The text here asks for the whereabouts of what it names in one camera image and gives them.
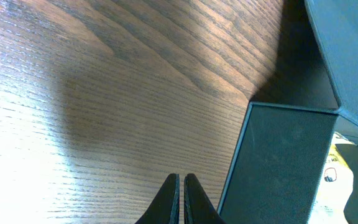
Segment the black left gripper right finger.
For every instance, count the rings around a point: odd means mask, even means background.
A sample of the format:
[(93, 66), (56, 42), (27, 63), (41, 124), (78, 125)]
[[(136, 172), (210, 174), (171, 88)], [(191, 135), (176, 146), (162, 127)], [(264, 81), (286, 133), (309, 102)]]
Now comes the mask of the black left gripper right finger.
[(185, 224), (225, 224), (194, 174), (184, 179)]

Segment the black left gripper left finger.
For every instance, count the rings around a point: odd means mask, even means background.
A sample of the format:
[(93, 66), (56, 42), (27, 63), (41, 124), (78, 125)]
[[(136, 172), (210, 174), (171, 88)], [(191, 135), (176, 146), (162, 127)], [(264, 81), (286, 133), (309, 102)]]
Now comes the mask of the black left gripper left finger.
[(169, 174), (148, 209), (135, 224), (178, 224), (180, 216), (180, 178)]

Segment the black gift box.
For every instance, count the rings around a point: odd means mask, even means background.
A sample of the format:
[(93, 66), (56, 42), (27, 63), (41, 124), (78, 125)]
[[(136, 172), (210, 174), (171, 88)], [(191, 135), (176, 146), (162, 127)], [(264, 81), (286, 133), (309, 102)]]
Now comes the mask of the black gift box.
[(218, 212), (228, 223), (308, 223), (333, 134), (358, 223), (358, 1), (285, 1), (273, 73), (247, 106)]

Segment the yellow candy bag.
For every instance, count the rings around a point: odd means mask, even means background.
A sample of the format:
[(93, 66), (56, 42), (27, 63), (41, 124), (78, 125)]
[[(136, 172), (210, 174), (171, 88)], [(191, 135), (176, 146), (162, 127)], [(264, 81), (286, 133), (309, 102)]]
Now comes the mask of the yellow candy bag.
[(333, 134), (308, 224), (348, 224), (344, 209), (353, 191), (354, 174), (337, 145), (353, 146), (342, 134)]

